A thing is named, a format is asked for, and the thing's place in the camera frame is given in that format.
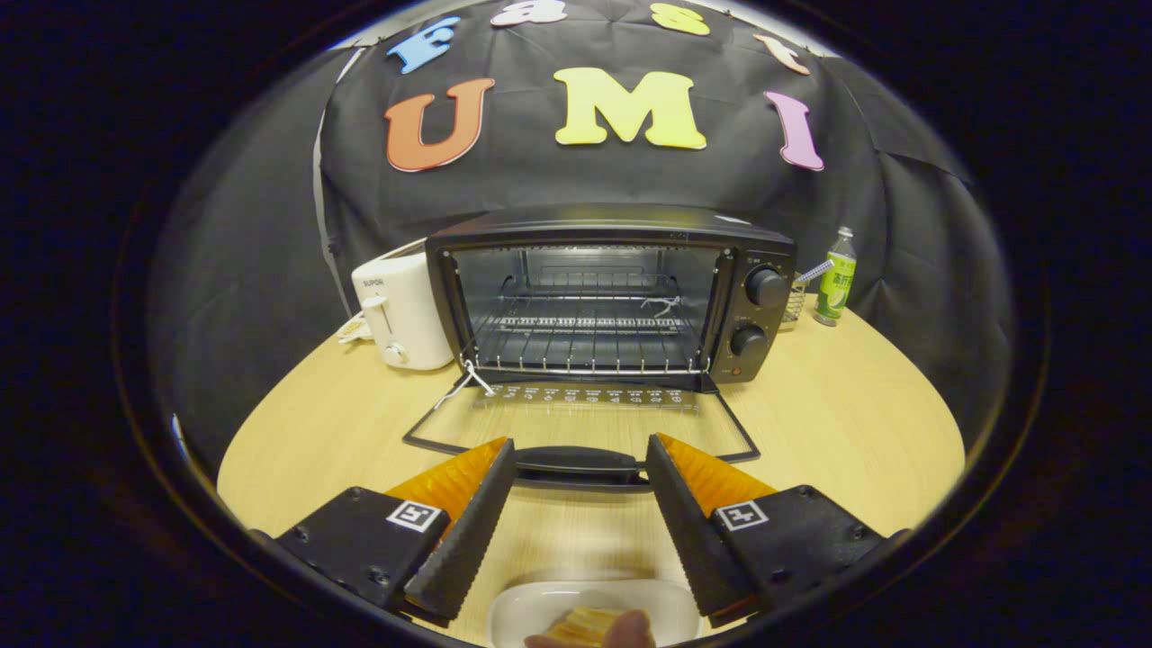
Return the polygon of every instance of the wire basket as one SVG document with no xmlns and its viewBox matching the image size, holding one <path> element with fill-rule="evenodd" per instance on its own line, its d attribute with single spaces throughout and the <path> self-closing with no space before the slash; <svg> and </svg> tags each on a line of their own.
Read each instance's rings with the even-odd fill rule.
<svg viewBox="0 0 1152 648">
<path fill-rule="evenodd" d="M 781 331 L 791 331 L 799 322 L 799 314 L 804 309 L 804 293 L 808 291 L 808 281 L 793 281 L 791 292 L 788 293 L 788 308 L 780 319 Z"/>
</svg>

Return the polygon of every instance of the black cloth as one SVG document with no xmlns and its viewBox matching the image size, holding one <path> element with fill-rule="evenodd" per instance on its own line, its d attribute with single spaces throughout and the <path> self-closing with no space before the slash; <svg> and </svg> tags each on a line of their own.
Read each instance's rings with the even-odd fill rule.
<svg viewBox="0 0 1152 648">
<path fill-rule="evenodd" d="M 325 52 L 237 115 L 157 246 L 149 357 L 165 414 L 220 467 L 256 404 L 347 319 L 312 197 L 320 113 L 351 52 Z"/>
<path fill-rule="evenodd" d="M 349 297 L 359 264 L 511 206 L 714 209 L 794 238 L 803 269 L 820 263 L 848 225 L 859 255 L 848 306 L 916 363 L 965 445 L 975 440 L 998 410 L 1010 367 L 1009 282 L 972 179 L 923 119 L 851 62 L 778 36 L 811 70 L 798 75 L 752 38 L 766 30 L 704 7 L 691 7 L 712 30 L 700 37 L 657 25 L 647 2 L 620 0 L 568 2 L 561 22 L 493 29 L 490 18 L 506 5 L 453 10 L 382 39 L 335 84 L 350 53 L 320 55 L 238 120 L 189 181 L 156 271 L 150 341 L 158 389 L 210 465 L 219 466 L 256 404 L 346 316 L 311 196 L 325 103 L 324 244 Z M 387 51 L 448 15 L 461 17 L 448 52 L 401 75 Z M 643 136 L 651 118 L 630 143 L 611 128 L 602 144 L 556 143 L 567 89 L 553 74 L 570 67 L 602 68 L 627 89 L 649 71 L 690 77 L 707 146 L 652 145 Z M 385 111 L 434 95 L 422 136 L 439 142 L 454 122 L 446 90 L 477 77 L 495 86 L 476 145 L 446 166 L 393 168 Z M 783 129 L 765 91 L 809 106 L 823 171 L 781 158 Z"/>
</svg>

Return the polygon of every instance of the hand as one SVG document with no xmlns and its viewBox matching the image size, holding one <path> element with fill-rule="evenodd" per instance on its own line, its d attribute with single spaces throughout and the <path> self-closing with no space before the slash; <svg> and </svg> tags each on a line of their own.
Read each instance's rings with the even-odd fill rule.
<svg viewBox="0 0 1152 648">
<path fill-rule="evenodd" d="M 585 648 L 579 643 L 569 643 L 543 634 L 525 636 L 524 646 L 526 648 Z M 644 610 L 629 610 L 612 621 L 612 627 L 604 633 L 600 648 L 655 648 L 655 640 L 649 632 L 647 615 L 644 613 Z"/>
</svg>

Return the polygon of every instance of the blue letter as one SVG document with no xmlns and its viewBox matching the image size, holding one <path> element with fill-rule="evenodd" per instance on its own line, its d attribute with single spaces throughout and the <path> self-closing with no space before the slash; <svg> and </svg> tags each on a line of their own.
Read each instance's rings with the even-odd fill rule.
<svg viewBox="0 0 1152 648">
<path fill-rule="evenodd" d="M 447 42 L 453 36 L 452 30 L 448 28 L 458 22 L 460 18 L 457 16 L 447 17 L 388 50 L 388 54 L 396 54 L 404 61 L 404 67 L 400 68 L 400 74 L 408 74 L 447 52 Z"/>
</svg>

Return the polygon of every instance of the orange letter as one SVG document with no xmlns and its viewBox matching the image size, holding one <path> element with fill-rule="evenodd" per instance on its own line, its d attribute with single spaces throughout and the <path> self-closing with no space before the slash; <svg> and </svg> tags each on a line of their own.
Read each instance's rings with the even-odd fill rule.
<svg viewBox="0 0 1152 648">
<path fill-rule="evenodd" d="M 752 36 L 752 38 L 759 40 L 760 43 L 764 43 L 764 45 L 768 48 L 768 52 L 771 52 L 772 55 L 775 56 L 778 61 L 783 63 L 786 68 L 793 70 L 796 74 L 804 74 L 804 75 L 812 74 L 811 71 L 809 71 L 806 67 L 799 65 L 799 61 L 796 60 L 797 56 L 796 52 L 793 52 L 791 50 L 786 47 L 783 43 L 776 40 L 775 38 L 772 38 L 771 36 L 764 36 L 760 33 Z"/>
<path fill-rule="evenodd" d="M 424 171 L 444 166 L 467 153 L 480 136 L 484 91 L 495 84 L 492 78 L 473 78 L 448 89 L 448 96 L 456 98 L 456 122 L 452 135 L 439 144 L 425 144 L 420 138 L 424 108 L 435 99 L 434 95 L 419 95 L 388 108 L 384 113 L 384 119 L 391 122 L 388 164 L 399 171 Z"/>
</svg>

